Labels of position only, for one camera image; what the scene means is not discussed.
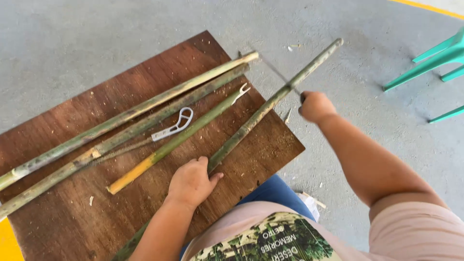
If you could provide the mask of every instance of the gray floor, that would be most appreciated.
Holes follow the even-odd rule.
[[[326,92],[343,116],[410,164],[462,218],[464,116],[426,120],[464,105],[464,78],[441,82],[438,75],[451,65],[388,93],[380,87],[460,25],[386,0],[6,1],[0,10],[0,132],[206,29],[230,56],[249,51],[251,43],[287,77],[343,37],[342,49],[299,89]],[[290,52],[292,44],[302,46]],[[283,84],[264,64],[248,77],[266,98]],[[283,118],[296,106],[290,94],[276,111]],[[324,137],[295,109],[289,127],[306,151],[281,176],[328,205],[321,211],[328,230],[368,250],[368,209],[348,187]]]

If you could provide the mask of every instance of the t-shirt sleeve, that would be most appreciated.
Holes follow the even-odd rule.
[[[464,223],[434,204],[398,203],[374,218],[369,247],[397,260],[464,260]]]

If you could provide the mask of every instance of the forearm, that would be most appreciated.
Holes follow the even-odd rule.
[[[337,154],[349,185],[367,206],[397,193],[435,193],[399,158],[342,117],[329,116],[318,126]]]
[[[130,260],[179,260],[194,208],[166,198]]]

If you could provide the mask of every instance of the chair leg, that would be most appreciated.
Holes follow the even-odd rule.
[[[412,68],[409,71],[405,72],[404,74],[400,75],[395,80],[389,82],[383,87],[383,91],[388,91],[404,82],[407,82],[413,78],[416,78],[417,76],[425,72],[433,70],[440,65],[453,62],[455,61],[455,59],[456,59],[455,50],[453,48],[446,49],[442,51],[441,53],[431,57],[427,61],[424,61],[423,63],[419,64],[415,68]]]
[[[449,80],[453,80],[454,78],[462,76],[462,75],[464,75],[464,65],[457,69],[454,69],[453,71],[443,75],[440,78],[442,81],[447,82]]]
[[[418,63],[436,53],[439,53],[441,51],[443,51],[444,49],[448,48],[451,46],[451,44],[453,43],[453,38],[454,36],[452,36],[451,38],[445,40],[444,42],[438,44],[437,46],[433,47],[432,49],[426,51],[425,53],[419,55],[418,57],[414,58],[412,61],[415,62],[415,63]]]
[[[441,120],[444,120],[444,119],[447,119],[447,118],[451,118],[451,117],[456,116],[458,114],[461,114],[463,112],[464,112],[464,106],[461,106],[461,107],[459,107],[459,108],[457,108],[455,110],[452,110],[452,111],[450,111],[448,113],[445,113],[445,114],[443,114],[441,116],[438,116],[438,117],[436,117],[434,119],[429,120],[429,123],[441,121]]]

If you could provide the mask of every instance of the graphic print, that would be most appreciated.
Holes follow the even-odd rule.
[[[248,230],[198,252],[190,261],[339,261],[304,217],[277,212]]]

